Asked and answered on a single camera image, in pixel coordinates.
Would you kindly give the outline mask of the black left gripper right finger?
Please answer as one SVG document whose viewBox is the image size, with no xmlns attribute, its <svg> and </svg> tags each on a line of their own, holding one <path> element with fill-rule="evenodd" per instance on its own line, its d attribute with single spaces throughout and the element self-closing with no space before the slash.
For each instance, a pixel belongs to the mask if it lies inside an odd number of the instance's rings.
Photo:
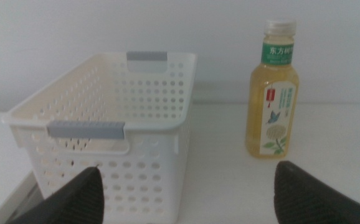
<svg viewBox="0 0 360 224">
<path fill-rule="evenodd" d="M 281 161 L 276 166 L 274 194 L 279 223 L 360 224 L 359 202 L 290 161 Z"/>
</svg>

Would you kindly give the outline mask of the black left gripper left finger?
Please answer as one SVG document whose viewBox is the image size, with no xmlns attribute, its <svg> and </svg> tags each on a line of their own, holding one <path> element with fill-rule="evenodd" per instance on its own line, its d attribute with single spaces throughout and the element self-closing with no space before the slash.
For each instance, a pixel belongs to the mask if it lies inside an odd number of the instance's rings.
<svg viewBox="0 0 360 224">
<path fill-rule="evenodd" d="M 102 224 L 104 206 L 100 170 L 88 167 L 10 224 Z"/>
</svg>

